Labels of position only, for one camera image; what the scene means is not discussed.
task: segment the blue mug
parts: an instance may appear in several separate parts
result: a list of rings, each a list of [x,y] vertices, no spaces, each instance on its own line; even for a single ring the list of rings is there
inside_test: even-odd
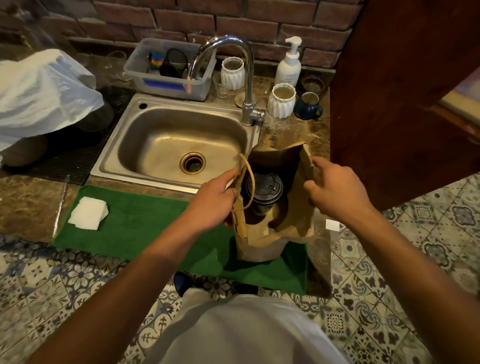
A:
[[[318,95],[314,92],[305,92],[295,104],[293,113],[302,120],[317,119],[322,116],[323,108],[318,104]]]

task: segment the paper bag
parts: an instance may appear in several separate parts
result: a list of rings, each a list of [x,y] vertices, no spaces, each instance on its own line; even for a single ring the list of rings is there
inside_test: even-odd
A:
[[[281,150],[255,146],[247,160],[254,173],[277,174],[284,189],[281,199],[267,215],[260,221],[252,221],[249,209],[243,211],[246,196],[241,189],[248,171],[242,168],[235,183],[240,193],[233,205],[237,257],[249,262],[277,259],[289,241],[306,243],[313,239],[314,207],[309,204],[308,194],[303,189],[306,180],[313,180],[308,146],[304,142]]]

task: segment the dark brown door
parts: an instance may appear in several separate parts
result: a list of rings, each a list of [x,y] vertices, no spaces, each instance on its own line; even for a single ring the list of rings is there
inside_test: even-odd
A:
[[[378,209],[480,171],[480,145],[425,110],[479,65],[480,1],[367,1],[331,84],[331,159]]]

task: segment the sink drain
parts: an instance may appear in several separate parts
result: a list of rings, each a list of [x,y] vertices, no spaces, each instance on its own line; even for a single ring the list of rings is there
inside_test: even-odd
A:
[[[205,157],[198,152],[185,154],[180,160],[180,169],[187,174],[200,173],[205,168]]]

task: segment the green towel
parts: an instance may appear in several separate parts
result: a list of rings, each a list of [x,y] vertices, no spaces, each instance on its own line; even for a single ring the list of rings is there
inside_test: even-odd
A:
[[[182,200],[88,185],[80,189],[72,208],[84,196],[105,201],[108,216],[97,231],[65,223],[54,245],[129,260],[134,259],[188,205]],[[195,242],[180,270],[305,294],[307,251],[304,244],[288,243],[279,259],[245,262],[237,259],[233,229],[221,225]]]

